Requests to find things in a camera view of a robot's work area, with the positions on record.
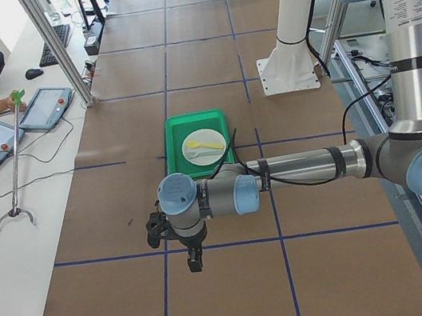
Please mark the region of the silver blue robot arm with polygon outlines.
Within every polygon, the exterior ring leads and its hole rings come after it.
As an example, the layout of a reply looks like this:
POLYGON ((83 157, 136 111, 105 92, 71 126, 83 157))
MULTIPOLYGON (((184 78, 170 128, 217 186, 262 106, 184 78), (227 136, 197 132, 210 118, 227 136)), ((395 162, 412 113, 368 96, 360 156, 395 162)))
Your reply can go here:
POLYGON ((206 221, 256 211, 260 193, 274 186, 375 177, 422 195, 422 0, 382 1, 396 108, 388 132, 342 146, 226 164, 198 181, 170 174, 158 187, 157 211, 147 222, 149 246, 177 240, 188 250, 191 271, 201 271, 206 221))

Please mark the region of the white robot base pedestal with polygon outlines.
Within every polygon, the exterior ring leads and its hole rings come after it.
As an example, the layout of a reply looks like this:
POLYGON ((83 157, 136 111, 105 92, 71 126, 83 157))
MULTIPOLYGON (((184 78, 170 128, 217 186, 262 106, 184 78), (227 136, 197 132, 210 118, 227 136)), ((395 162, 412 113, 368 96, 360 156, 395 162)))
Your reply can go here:
POLYGON ((312 0, 280 0, 277 41, 270 56, 257 61, 267 96, 320 87, 308 46, 312 0))

